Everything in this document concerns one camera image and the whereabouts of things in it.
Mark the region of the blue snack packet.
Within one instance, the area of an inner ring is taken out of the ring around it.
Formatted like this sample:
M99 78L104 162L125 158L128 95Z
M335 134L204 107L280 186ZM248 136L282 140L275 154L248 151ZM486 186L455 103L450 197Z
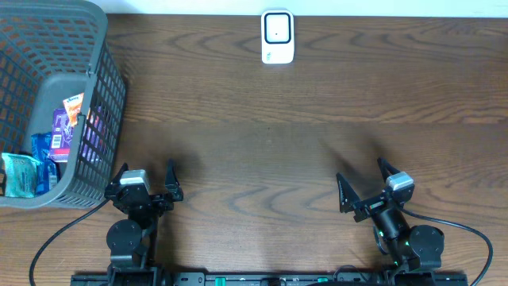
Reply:
M51 142L51 133L36 133L31 136L33 158L40 161L37 166L36 195L43 195L51 191L60 180L59 169L48 156Z

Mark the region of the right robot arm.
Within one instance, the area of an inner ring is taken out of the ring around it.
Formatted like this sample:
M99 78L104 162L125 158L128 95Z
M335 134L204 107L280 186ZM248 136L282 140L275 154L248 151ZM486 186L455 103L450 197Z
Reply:
M369 199L361 199L346 178L337 174L340 212L352 212L356 222L372 220L375 238L383 241L384 253L391 256L403 272L440 268L444 233L434 226L410 226L402 213L404 204L414 193L414 179L383 158L377 163L385 187Z

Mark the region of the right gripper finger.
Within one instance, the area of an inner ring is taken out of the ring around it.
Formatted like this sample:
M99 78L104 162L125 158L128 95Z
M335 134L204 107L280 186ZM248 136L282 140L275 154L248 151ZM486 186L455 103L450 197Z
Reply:
M340 172L337 173L336 178L339 191L340 212L348 213L354 211L355 205L360 201L360 197Z
M400 173L400 171L397 168L392 166L386 159L382 157L379 157L377 159L377 164L379 166L382 178L386 183L388 182L388 178L390 176Z

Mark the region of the teal wet wipes packet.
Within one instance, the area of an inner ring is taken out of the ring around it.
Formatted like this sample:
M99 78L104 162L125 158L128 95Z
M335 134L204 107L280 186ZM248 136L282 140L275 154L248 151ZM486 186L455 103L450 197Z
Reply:
M36 196L40 161L26 155L3 153L6 172L6 196L34 198Z

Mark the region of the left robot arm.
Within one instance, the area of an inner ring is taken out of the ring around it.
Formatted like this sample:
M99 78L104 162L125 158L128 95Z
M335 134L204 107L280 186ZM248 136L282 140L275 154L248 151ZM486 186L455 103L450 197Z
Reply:
M106 235L110 249L108 285L171 285L171 274L155 263L159 219L183 200L172 160L167 162L166 191L151 195L147 172L123 164L105 189L105 198L126 219L115 222Z

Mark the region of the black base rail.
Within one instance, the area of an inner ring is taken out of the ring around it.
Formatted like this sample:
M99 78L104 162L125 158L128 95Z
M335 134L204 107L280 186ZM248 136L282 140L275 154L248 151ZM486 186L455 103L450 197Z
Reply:
M464 274L424 273L400 274L389 281L381 273L354 272L337 274L205 274L203 272L177 272L164 274L159 279L146 275L74 275L70 285L167 285L167 286L235 286L235 285L459 285L468 283Z

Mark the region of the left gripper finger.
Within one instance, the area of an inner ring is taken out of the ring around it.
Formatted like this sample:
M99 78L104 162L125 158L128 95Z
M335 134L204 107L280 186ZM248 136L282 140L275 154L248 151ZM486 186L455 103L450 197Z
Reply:
M111 181L111 184L114 185L114 186L118 186L120 185L120 180L121 180L121 177L123 175L124 172L128 171L129 170L129 166L124 163L120 169L118 170L117 174L113 177L112 181Z
M172 201L183 201L183 189L175 174L175 164L172 159L167 162L164 186L171 195Z

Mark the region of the purple sanitary pad pack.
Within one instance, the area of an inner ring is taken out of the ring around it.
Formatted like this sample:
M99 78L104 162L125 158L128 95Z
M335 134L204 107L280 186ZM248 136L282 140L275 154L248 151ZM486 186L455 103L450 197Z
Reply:
M56 163L67 163L74 127L64 108L54 110L52 137L48 157Z

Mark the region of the grey plastic mesh basket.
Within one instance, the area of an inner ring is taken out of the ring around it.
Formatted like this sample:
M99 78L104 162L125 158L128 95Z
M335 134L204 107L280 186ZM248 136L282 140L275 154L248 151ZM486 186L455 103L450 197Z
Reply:
M1 3L1 150L31 151L31 136L83 94L60 181L35 198L1 197L2 207L89 208L110 181L126 87L106 43L108 19L87 1Z

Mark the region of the orange tissue pack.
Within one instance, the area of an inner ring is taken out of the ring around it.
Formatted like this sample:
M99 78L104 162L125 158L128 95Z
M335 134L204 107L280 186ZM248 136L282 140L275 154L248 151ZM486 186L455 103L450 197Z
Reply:
M78 114L81 112L83 99L84 93L79 93L63 100L63 106L72 127L78 124Z

